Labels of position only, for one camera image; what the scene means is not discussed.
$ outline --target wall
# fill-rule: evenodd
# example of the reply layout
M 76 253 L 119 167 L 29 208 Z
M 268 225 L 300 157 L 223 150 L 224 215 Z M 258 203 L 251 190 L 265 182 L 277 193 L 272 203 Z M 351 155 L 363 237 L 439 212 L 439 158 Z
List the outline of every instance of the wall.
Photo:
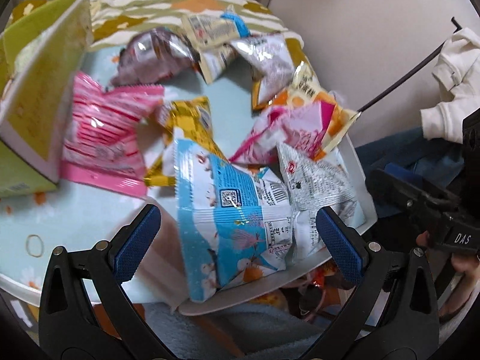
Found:
M 455 16 L 480 33 L 469 0 L 272 0 L 270 9 L 302 35 L 320 83 L 358 109 L 422 61 L 455 30 Z M 350 131 L 356 146 L 420 125 L 439 101 L 435 61 L 366 111 Z

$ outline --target silver snack package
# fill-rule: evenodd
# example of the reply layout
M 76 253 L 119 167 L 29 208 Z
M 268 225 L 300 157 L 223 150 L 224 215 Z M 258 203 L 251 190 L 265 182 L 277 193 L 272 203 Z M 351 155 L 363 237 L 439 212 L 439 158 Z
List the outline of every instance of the silver snack package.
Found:
M 294 262 L 325 246 L 315 225 L 321 207 L 332 207 L 347 226 L 358 227 L 365 222 L 338 149 L 318 162 L 285 143 L 278 143 L 277 151 L 280 172 L 289 190 L 292 207 L 297 212 L 293 225 Z
M 281 33 L 235 39 L 230 44 L 262 75 L 258 103 L 269 102 L 290 85 L 295 66 Z

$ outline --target pink snack package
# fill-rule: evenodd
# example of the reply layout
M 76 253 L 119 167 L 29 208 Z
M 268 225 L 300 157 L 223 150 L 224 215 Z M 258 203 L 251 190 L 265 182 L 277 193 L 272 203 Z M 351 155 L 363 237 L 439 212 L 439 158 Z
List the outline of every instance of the pink snack package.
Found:
M 229 159 L 237 164 L 270 164 L 277 159 L 275 145 L 284 142 L 314 158 L 332 119 L 335 105 L 318 101 L 303 107 L 273 105 L 258 116 L 248 137 Z
M 104 92 L 79 72 L 73 83 L 73 115 L 67 131 L 62 176 L 132 196 L 144 196 L 146 167 L 136 125 L 162 103 L 164 88 L 139 85 Z

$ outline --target white garment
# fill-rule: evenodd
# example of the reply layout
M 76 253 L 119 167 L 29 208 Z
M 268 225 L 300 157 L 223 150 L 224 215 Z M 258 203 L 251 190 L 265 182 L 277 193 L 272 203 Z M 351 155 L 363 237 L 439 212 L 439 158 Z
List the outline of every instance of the white garment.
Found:
M 463 119 L 480 108 L 480 37 L 469 28 L 453 34 L 443 45 L 433 76 L 443 102 L 420 111 L 423 136 L 462 143 Z

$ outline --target qr code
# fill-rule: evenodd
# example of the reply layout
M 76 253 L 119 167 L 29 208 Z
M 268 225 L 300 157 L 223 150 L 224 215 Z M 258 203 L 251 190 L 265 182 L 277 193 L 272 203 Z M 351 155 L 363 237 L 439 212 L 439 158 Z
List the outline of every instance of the qr code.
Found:
M 220 200 L 222 207 L 241 207 L 242 198 L 239 190 L 221 190 Z

